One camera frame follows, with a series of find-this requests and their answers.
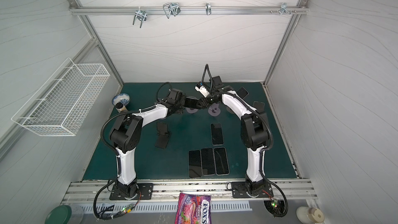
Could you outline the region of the landscape phone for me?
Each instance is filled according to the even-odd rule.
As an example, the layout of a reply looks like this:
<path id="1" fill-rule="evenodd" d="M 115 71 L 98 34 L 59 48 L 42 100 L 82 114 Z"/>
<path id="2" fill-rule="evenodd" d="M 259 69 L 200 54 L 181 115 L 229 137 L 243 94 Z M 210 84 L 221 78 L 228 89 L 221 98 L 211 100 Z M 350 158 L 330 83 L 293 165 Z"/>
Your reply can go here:
<path id="1" fill-rule="evenodd" d="M 200 178 L 202 177 L 202 160 L 200 150 L 191 150 L 188 154 L 189 158 L 189 177 Z"/>
<path id="2" fill-rule="evenodd" d="M 203 108 L 199 99 L 196 99 L 196 98 L 190 97 L 190 96 L 185 98 L 184 107 L 195 109 L 195 110 L 201 110 Z"/>

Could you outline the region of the purple phone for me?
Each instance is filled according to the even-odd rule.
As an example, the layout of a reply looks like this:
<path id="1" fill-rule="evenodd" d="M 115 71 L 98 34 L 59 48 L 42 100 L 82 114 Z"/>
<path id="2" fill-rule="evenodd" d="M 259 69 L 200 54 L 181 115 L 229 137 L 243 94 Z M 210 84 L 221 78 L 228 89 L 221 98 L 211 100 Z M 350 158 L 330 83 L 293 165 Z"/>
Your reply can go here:
<path id="1" fill-rule="evenodd" d="M 201 149 L 202 173 L 205 176 L 215 175 L 214 151 L 212 148 Z"/>

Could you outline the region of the white-edged phone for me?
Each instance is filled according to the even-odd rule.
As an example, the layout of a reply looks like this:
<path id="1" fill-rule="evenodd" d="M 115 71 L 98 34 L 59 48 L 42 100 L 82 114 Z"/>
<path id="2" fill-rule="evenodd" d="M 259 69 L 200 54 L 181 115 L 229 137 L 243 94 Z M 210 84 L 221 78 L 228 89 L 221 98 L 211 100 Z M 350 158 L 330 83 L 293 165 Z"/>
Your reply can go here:
<path id="1" fill-rule="evenodd" d="M 214 148 L 214 159 L 217 175 L 230 174 L 227 151 L 224 147 Z"/>

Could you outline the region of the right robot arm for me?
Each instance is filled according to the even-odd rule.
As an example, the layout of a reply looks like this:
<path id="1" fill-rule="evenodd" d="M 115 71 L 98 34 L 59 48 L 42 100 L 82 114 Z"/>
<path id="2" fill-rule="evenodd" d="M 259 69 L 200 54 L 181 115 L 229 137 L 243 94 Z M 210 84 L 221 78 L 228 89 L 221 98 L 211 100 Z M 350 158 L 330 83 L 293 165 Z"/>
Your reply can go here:
<path id="1" fill-rule="evenodd" d="M 255 198 L 274 186 L 282 194 L 283 200 L 269 196 L 273 209 L 271 214 L 280 218 L 286 216 L 289 209 L 286 195 L 264 172 L 265 153 L 274 145 L 273 134 L 265 119 L 266 114 L 247 104 L 231 87 L 225 87 L 220 79 L 213 77 L 208 64 L 205 65 L 202 79 L 195 89 L 202 95 L 196 107 L 206 109 L 214 103 L 222 103 L 240 120 L 240 136 L 248 152 L 246 194 Z"/>

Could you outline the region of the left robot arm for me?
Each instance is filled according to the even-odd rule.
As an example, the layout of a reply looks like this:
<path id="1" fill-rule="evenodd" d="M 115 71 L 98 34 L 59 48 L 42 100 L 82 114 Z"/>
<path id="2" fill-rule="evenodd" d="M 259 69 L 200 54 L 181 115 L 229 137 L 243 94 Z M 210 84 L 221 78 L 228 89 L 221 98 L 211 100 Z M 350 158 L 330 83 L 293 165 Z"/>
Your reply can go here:
<path id="1" fill-rule="evenodd" d="M 165 98 L 156 98 L 154 106 L 137 111 L 122 111 L 104 123 L 100 139 L 116 155 L 115 191 L 123 198 L 132 199 L 139 191 L 134 156 L 142 128 L 156 120 L 182 112 L 185 101 L 185 93 L 170 88 Z"/>

